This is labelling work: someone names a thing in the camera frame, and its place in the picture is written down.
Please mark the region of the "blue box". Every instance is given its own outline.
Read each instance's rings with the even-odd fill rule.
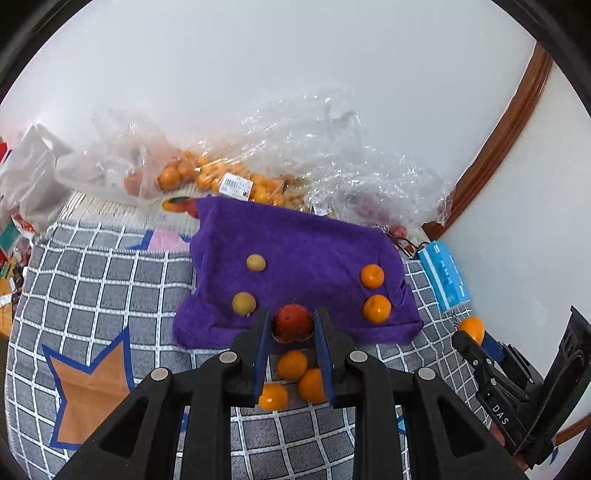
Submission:
[[[445,244],[431,242],[418,251],[418,256],[433,286],[441,312],[447,313],[470,300],[470,292]]]

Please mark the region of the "gray checkered blanket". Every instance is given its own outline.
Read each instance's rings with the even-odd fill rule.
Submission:
[[[10,447],[32,479],[53,478],[76,448],[56,434],[66,404],[62,385],[56,382],[56,362],[92,375],[113,344],[122,342],[129,350],[126,375],[133,389],[156,367],[181,372],[219,352],[187,351],[173,343],[174,312],[195,288],[196,275],[188,252],[130,249],[143,236],[126,227],[70,221],[58,223],[34,248],[10,338],[5,381]],[[408,261],[405,268],[424,329],[412,345],[360,348],[391,368],[434,368],[482,421],[488,421],[474,396],[472,372],[451,346],[451,334],[469,308],[441,314],[420,262]],[[278,380],[276,361],[269,359],[268,381]],[[307,404],[294,383],[283,383],[290,392],[288,409],[232,409],[232,477],[351,478],[354,409]],[[397,413],[399,428],[392,435],[400,435],[408,478],[399,407]],[[183,445],[181,433],[176,475]]]

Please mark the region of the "wooden trim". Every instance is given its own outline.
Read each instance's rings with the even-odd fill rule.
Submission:
[[[570,427],[558,432],[556,434],[555,445],[562,445],[564,442],[568,442],[571,438],[576,437],[582,431],[591,427],[591,413],[588,413],[577,423],[572,424]]]
[[[552,62],[552,57],[536,43],[511,103],[472,165],[457,182],[452,209],[445,226],[435,222],[423,225],[423,230],[431,240],[438,239],[450,228],[499,168],[534,112]]]

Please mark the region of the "white plastic bag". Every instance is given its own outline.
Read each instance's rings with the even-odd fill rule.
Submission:
[[[42,125],[33,125],[0,166],[0,222],[20,215],[43,233],[66,204],[71,190],[55,179],[56,161],[70,147]]]
[[[93,115],[100,141],[57,162],[58,180],[103,200],[147,205],[162,198],[157,178],[178,151],[149,119],[101,107]]]

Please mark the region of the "metal screw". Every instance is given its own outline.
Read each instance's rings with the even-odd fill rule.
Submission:
[[[422,367],[418,369],[418,376],[423,380],[433,380],[435,378],[435,372],[432,368]]]
[[[219,359],[220,359],[220,362],[223,364],[232,364],[236,360],[238,360],[238,356],[236,353],[229,350],[227,352],[220,353]]]
[[[163,367],[155,368],[154,370],[152,370],[152,373],[150,373],[150,376],[152,377],[152,380],[156,380],[156,382],[159,382],[160,380],[164,380],[168,376],[168,370],[166,370]]]
[[[353,350],[349,354],[349,358],[352,362],[355,362],[356,364],[362,364],[368,359],[368,354],[361,350]]]

